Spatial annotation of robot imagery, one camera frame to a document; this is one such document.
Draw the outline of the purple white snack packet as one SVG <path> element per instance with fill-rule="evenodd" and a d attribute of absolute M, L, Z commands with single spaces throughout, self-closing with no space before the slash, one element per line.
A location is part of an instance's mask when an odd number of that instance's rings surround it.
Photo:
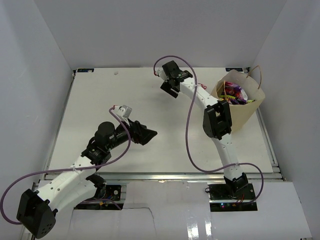
<path fill-rule="evenodd" d="M 246 102 L 248 100 L 248 95 L 245 90 L 236 83 L 226 81 L 224 83 L 223 92 L 227 96 L 235 97 L 236 100 L 241 102 Z"/>

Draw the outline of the dark blue chips bag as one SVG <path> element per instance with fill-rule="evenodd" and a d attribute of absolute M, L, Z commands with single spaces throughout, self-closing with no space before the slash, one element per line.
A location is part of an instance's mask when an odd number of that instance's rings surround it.
<path fill-rule="evenodd" d="M 246 105 L 255 102 L 255 100 L 240 99 L 231 95 L 219 95 L 220 100 L 226 100 L 231 105 Z"/>

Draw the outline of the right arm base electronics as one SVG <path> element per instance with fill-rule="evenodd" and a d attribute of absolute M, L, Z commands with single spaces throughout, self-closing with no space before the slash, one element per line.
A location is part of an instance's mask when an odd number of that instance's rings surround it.
<path fill-rule="evenodd" d="M 257 203 L 249 203 L 256 195 L 249 183 L 239 193 L 232 195 L 226 184 L 209 184 L 204 191 L 209 196 L 210 211 L 213 212 L 256 212 Z"/>

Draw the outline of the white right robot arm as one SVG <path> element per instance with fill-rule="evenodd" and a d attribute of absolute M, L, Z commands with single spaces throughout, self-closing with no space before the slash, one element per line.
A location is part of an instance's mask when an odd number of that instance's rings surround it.
<path fill-rule="evenodd" d="M 208 93 L 199 83 L 195 73 L 181 70 L 175 61 L 170 61 L 154 71 L 154 75 L 163 80 L 161 89 L 173 96 L 178 97 L 182 93 L 191 99 L 186 128 L 185 144 L 187 156 L 191 164 L 200 172 L 211 174 L 223 171 L 223 178 L 226 184 L 226 195 L 236 200 L 244 193 L 244 188 L 248 185 L 248 178 L 242 170 L 232 141 L 232 118 L 230 105 L 226 100 L 218 100 Z M 198 167 L 192 160 L 189 142 L 189 122 L 191 111 L 197 105 L 203 112 L 202 128 L 206 136 L 214 143 L 222 167 L 214 170 L 204 170 Z"/>

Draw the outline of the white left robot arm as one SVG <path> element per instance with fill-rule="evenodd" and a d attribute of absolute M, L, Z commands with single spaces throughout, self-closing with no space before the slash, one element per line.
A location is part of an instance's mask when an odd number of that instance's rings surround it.
<path fill-rule="evenodd" d="M 137 120 L 123 121 L 118 127 L 109 121 L 101 123 L 71 171 L 64 171 L 46 185 L 35 191 L 27 189 L 21 195 L 17 220 L 36 239 L 43 238 L 56 224 L 56 214 L 65 207 L 105 196 L 105 181 L 96 172 L 111 158 L 111 150 L 127 141 L 144 146 L 156 135 L 157 131 Z"/>

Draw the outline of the brown paper bag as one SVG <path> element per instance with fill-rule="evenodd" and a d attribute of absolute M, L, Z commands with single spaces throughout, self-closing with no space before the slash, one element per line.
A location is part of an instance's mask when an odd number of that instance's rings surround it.
<path fill-rule="evenodd" d="M 233 132 L 235 132 L 240 130 L 245 125 L 245 123 L 261 105 L 266 96 L 261 88 L 262 80 L 256 82 L 251 77 L 250 73 L 242 73 L 232 69 L 213 87 L 211 95 L 218 100 L 220 100 L 220 95 L 226 95 L 224 93 L 225 82 L 232 82 L 239 85 L 246 92 L 248 100 L 255 100 L 255 102 L 247 103 L 245 105 L 232 105 L 229 103 L 232 121 L 231 129 Z"/>

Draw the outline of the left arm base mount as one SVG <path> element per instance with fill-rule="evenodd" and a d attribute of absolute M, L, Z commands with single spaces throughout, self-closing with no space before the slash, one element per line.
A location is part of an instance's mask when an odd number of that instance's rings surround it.
<path fill-rule="evenodd" d="M 121 185 L 105 185 L 101 189 L 97 189 L 95 195 L 78 205 L 74 210 L 96 210 L 96 211 L 121 211 L 123 203 L 121 203 Z"/>

